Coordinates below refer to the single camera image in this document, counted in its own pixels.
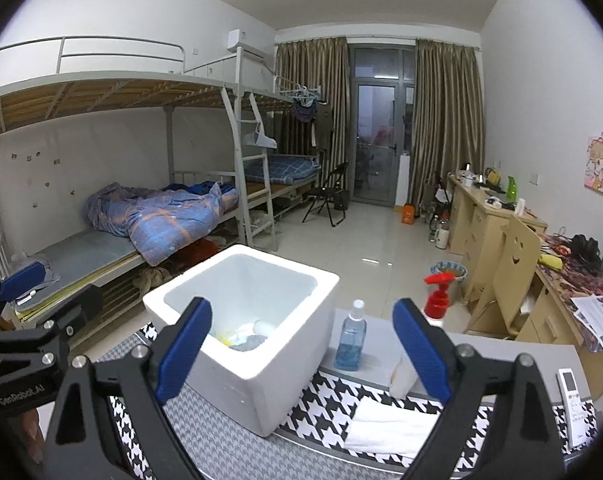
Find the person left hand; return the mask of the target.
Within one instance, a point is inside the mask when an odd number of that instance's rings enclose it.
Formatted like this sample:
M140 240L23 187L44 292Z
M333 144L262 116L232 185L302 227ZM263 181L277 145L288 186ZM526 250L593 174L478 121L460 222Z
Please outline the person left hand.
M36 408L8 419L17 440L18 456L28 464L40 466L43 462L45 440Z

